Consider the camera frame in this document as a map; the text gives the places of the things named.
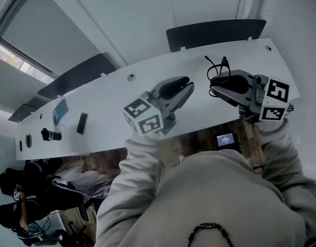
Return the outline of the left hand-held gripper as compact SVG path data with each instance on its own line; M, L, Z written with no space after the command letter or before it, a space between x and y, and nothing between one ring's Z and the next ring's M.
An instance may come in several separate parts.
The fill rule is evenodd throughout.
M156 84L151 92L145 91L123 108L127 123L140 136L152 132L167 135L176 124L176 117L163 109L157 99L169 110L180 109L194 92L194 83L189 77L179 76Z

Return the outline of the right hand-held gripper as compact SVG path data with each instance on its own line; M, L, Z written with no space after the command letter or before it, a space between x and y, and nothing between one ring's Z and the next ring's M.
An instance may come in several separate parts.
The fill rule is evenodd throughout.
M264 75L253 77L239 69L214 76L210 90L231 105L249 105L240 107L239 114L250 122L280 121L289 107L290 85Z

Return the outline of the black-framed eyeglasses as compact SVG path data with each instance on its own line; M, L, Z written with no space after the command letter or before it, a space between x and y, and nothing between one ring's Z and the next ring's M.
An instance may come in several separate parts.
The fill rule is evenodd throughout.
M216 70L216 74L220 75L223 67L226 67L228 69L229 75L228 75L228 77L227 77L227 79L225 81L217 82L217 83L219 83L219 84L226 83L231 77L231 70L230 70L230 66L229 66L229 62L227 60L227 57L223 57L220 64L215 64L208 56L205 56L205 58L211 63L211 66L207 70L207 78L210 81L210 83L215 82L213 80L213 78L209 77L210 70L215 69Z

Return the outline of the person's right forearm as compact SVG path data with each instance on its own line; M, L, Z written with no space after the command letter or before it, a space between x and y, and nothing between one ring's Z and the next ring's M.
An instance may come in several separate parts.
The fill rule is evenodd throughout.
M316 180L303 174L299 153L289 132L289 120L260 121L256 126L268 160L265 178L280 191L285 201L303 199L316 203Z

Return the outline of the person's left forearm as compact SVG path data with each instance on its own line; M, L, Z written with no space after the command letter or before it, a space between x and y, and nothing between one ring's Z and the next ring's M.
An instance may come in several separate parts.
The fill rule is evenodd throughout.
M107 209L145 209L150 205L162 167L158 158L158 137L158 133L146 136L134 133L126 142L127 157L120 162L120 174L104 201Z

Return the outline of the dark desk divider panel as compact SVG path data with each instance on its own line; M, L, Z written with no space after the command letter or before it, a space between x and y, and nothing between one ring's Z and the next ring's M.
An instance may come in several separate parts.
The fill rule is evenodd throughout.
M39 90L38 95L54 100L58 96L63 96L100 78L101 74L108 75L116 70L116 67L104 54L97 54L60 75L53 82Z
M265 20L223 20L185 25L168 29L166 37L170 52L212 44L258 39Z
M51 100L46 98L46 97L35 96L35 97L31 98L27 103L23 103L8 118L8 120L11 122L19 123L50 101Z

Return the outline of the small blue-screen device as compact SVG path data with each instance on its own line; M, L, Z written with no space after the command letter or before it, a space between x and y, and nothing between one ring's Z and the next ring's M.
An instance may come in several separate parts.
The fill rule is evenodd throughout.
M222 150L222 149L235 150L238 145L236 134L232 130L216 133L214 134L214 138L215 138L218 150Z

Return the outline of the flat rectangular phone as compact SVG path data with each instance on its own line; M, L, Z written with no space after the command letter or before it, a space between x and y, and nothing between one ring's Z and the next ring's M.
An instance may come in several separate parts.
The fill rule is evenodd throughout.
M87 118L88 118L88 114L81 113L78 126L77 126L77 133L84 134Z

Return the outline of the person's beige sweatshirt torso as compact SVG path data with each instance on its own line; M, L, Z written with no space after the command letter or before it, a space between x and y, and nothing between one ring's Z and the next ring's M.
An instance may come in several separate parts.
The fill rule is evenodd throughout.
M147 208L97 216L95 247L306 247L316 203L285 201L232 151L199 153L158 181Z

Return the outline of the plastic-wrapped office chair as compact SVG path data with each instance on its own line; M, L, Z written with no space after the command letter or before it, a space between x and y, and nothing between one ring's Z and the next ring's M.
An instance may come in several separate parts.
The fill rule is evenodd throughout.
M93 170L83 171L83 166L82 160L64 164L55 172L52 185L88 198L105 199L120 170L112 169L100 173Z

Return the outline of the black bottle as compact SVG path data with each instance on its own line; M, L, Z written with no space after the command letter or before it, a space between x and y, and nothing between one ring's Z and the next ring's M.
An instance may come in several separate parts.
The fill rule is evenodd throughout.
M51 140L60 141L62 139L61 133L49 131L46 128L42 129L41 135L44 141L51 141Z

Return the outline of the grey roller blind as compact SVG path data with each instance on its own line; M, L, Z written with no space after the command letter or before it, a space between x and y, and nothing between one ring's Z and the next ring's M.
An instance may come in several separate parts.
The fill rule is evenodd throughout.
M99 54L54 0L18 2L0 38L58 76Z

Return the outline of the black office chair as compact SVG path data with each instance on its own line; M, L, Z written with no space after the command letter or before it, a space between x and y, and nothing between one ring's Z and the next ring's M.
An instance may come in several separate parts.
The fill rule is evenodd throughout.
M83 220L87 221L85 200L72 187L59 187L55 182L60 178L53 174L49 165L37 161L27 162L23 170L7 168L0 174L2 194L14 196L23 192L27 200L34 200L41 212L67 210L77 207Z

